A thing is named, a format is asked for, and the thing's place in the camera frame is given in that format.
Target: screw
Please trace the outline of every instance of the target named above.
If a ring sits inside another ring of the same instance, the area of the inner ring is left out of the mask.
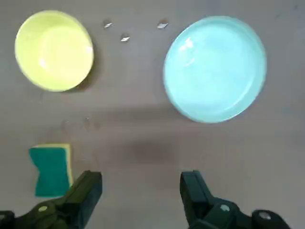
[[[222,204],[222,205],[220,206],[220,209],[221,209],[222,211],[230,211],[230,208],[229,208],[227,205],[225,205],[225,204]]]
[[[270,220],[271,219],[271,216],[269,215],[269,213],[265,212],[265,211],[261,211],[259,213],[259,216],[262,217],[263,219],[267,219],[267,220]]]
[[[43,211],[45,211],[45,210],[47,210],[47,209],[48,209],[47,206],[41,206],[41,207],[38,209],[38,211],[39,211],[39,212],[43,212]]]

